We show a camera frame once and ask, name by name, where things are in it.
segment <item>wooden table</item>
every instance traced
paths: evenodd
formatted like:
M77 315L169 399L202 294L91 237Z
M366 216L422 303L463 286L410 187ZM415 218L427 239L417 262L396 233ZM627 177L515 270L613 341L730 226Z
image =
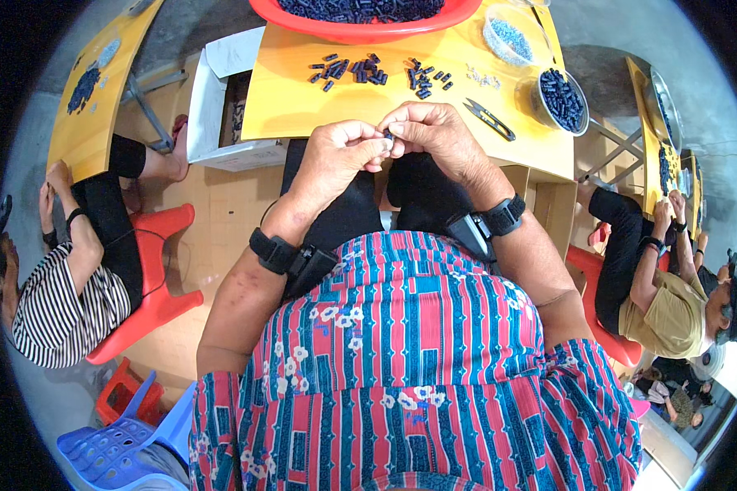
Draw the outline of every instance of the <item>wooden table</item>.
M450 29L381 45L339 45L268 24L251 76L242 138L308 137L316 126L342 119L379 123L399 104L417 100L409 89L405 63L414 56L424 67L452 74L452 88L443 91L433 81L426 101L452 103L489 156L572 179L572 134L544 126L532 116L526 88L540 68L513 67L494 56L483 41L484 14L493 3L496 0L486 0L470 19ZM562 52L549 10L536 12L552 44L553 60L546 68L554 61L561 68ZM529 15L534 18L532 9ZM308 82L315 73L309 65L322 63L322 57L331 53L352 61L376 53L382 60L380 68L389 75L387 84L354 83L352 74L346 73L328 93L323 92L324 81ZM481 74L496 75L501 89L481 87L468 79L465 63ZM494 113L514 131L516 140L506 142L475 118L462 104L465 97Z
M140 2L138 0L124 10L79 52L68 75L57 109L46 165L49 169L55 161L62 159L71 168L74 182L109 168L112 131L129 69L147 28L164 0L155 0L141 14L133 16L132 10ZM116 38L120 39L120 46L112 60L100 70L100 79L86 106L79 113L74 111L69 115L68 102L79 78L98 59L102 49Z
M641 209L647 214L655 211L656 203L663 198L660 178L660 159L658 154L663 147L667 153L669 170L676 176L680 170L680 156L674 153L674 149L658 140L652 122L647 114L647 106L644 104L644 88L650 83L649 77L639 70L637 64L630 57L626 58L630 79L633 82L633 92L636 93L636 105L639 108L639 121L641 122L641 137L644 142L644 198ZM669 179L667 187L669 191L677 189L677 182Z

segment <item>red plastic stool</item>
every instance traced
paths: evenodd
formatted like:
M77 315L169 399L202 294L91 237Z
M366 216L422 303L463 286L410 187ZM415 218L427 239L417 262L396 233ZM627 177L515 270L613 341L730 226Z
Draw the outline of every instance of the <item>red plastic stool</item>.
M204 302L202 291L192 291L179 297L173 297L170 294L165 281L166 273L162 258L164 241L161 237L166 240L167 237L183 230L193 222L194 207L188 203L156 213L131 215L131 223L135 229L138 229L137 244L144 275L142 293L146 297L136 312L125 319L118 329L115 329L107 339L101 341L87 355L86 359L90 363L94 365L106 363L125 348L147 336L153 329L202 305ZM151 230L161 237L142 232L142 230Z
M635 367L638 365L639 360L641 360L641 345L638 342L625 339L621 336L614 336L609 331L606 331L600 325L598 316L595 314L595 292L597 291L600 270L604 265L603 256L569 246L566 260L583 271L587 277L587 286L581 302L584 304L584 314L587 317L587 324L590 325L590 330L592 330L595 340L606 350L606 354L610 357L626 367Z
M133 395L137 393L142 385L142 381L137 380L137 377L129 370L128 365L130 363L131 360L123 359L115 375L109 378L107 386L98 396L96 412L98 412L104 426L109 426L118 420L123 411L126 410L128 403L131 402ZM145 399L139 405L137 418L154 427L158 426L158 421L161 419L158 401L161 400L163 394L164 388L161 387L160 383L154 382L147 390Z

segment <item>hand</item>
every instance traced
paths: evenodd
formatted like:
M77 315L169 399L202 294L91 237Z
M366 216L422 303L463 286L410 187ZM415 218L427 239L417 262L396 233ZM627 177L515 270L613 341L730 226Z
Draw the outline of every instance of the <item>hand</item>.
M655 230L662 234L666 234L666 231L669 229L669 225L671 225L671 208L669 207L669 202L666 200L658 201L653 215L656 220Z
M49 182L41 185L38 193L38 216L41 219L41 231L47 234L55 229L52 223L52 209L55 204L55 192Z
M324 211L346 190L357 172L382 170L380 162L390 156L391 141L363 121L349 120L319 126L305 146L289 194L301 210L314 214Z
M62 160L54 162L49 167L49 171L46 173L46 181L49 182L49 185L57 193L68 191L71 185L74 184L71 171L66 162Z
M405 102L377 126L379 131L386 128L396 137L391 157L429 152L442 172L459 184L479 179L481 171L492 166L450 104Z
M682 194L677 191L671 191L669 193L669 202L671 207L674 209L674 214L677 215L677 222L682 224L685 223L685 198Z

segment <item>black and white striped shirt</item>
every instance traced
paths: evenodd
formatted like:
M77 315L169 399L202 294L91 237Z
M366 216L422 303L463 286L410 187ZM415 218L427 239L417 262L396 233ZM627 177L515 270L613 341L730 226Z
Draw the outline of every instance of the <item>black and white striped shirt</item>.
M71 242L49 251L29 275L11 333L18 350L36 365L76 365L131 314L122 280L103 266L76 294L66 258Z

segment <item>scissors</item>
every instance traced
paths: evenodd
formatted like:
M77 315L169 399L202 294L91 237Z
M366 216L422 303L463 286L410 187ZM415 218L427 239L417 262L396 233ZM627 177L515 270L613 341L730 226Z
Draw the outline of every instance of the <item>scissors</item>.
M470 110L470 112L476 116L478 116L483 123L486 123L487 125L491 126L494 131L497 133L500 133L502 138L505 140L508 140L509 142L513 142L515 140L515 134L511 131L510 128L508 128L504 123L502 123L499 119L497 119L497 116L493 115L492 113L489 113L489 111L478 104L477 102L473 101L469 97L466 97L466 99L469 101L470 104L464 103L464 107Z

